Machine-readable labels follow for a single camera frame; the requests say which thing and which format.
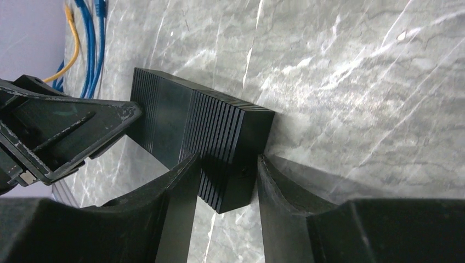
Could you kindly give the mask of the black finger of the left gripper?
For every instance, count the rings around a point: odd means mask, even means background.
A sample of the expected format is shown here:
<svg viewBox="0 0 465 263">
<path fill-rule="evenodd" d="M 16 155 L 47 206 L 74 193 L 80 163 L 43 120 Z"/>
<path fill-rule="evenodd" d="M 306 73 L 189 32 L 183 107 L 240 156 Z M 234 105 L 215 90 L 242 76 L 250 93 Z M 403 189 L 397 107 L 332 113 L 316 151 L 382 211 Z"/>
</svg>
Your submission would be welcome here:
<svg viewBox="0 0 465 263">
<path fill-rule="evenodd" d="M 75 98 L 28 75 L 1 80 L 1 185 L 51 185 L 75 173 L 141 114 L 135 102 Z"/>
</svg>

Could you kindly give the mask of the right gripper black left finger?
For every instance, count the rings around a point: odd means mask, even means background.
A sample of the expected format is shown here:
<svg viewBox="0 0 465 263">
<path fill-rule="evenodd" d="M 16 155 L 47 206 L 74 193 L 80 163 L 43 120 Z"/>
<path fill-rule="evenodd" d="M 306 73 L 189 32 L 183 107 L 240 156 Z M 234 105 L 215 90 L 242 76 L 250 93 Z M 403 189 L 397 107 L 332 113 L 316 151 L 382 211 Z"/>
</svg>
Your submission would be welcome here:
<svg viewBox="0 0 465 263">
<path fill-rule="evenodd" d="M 1 199 L 1 262 L 186 262 L 200 157 L 102 206 Z"/>
</svg>

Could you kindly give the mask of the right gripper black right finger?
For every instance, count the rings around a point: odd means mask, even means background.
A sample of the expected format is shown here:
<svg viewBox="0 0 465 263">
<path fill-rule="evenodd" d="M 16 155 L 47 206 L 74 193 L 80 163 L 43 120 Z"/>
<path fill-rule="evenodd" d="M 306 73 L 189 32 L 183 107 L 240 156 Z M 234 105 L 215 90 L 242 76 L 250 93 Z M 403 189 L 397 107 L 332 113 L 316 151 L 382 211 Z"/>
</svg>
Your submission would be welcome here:
<svg viewBox="0 0 465 263">
<path fill-rule="evenodd" d="M 258 157 L 266 262 L 464 262 L 464 200 L 329 202 Z"/>
</svg>

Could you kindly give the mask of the black network switch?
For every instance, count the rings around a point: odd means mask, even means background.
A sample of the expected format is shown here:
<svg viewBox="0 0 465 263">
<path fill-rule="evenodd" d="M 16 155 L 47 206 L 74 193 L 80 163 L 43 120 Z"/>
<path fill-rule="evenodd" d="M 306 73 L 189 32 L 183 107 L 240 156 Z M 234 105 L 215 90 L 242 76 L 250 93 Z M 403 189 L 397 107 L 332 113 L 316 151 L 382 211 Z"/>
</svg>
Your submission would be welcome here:
<svg viewBox="0 0 465 263">
<path fill-rule="evenodd" d="M 168 169 L 198 153 L 198 195 L 217 213 L 250 204 L 273 110 L 139 67 L 133 72 L 131 100 L 143 110 L 128 131 L 132 140 Z"/>
</svg>

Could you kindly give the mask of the blue ethernet cable long loop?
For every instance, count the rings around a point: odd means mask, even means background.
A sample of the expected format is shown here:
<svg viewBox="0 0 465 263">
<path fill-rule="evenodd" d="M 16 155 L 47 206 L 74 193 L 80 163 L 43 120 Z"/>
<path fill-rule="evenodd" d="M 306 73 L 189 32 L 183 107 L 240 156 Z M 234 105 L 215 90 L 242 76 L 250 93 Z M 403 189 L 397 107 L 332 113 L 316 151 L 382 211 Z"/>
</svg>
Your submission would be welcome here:
<svg viewBox="0 0 465 263">
<path fill-rule="evenodd" d="M 98 0 L 95 2 L 95 10 L 96 15 L 99 21 L 99 48 L 98 48 L 98 56 L 97 56 L 97 65 L 95 68 L 95 74 L 93 81 L 88 89 L 87 98 L 92 99 L 95 94 L 95 90 L 97 88 L 97 84 L 99 78 L 101 76 L 101 71 L 103 68 L 104 57 L 105 57 L 105 40 L 106 40 L 106 15 L 107 15 L 107 8 L 106 8 L 106 1 L 105 0 Z"/>
</svg>

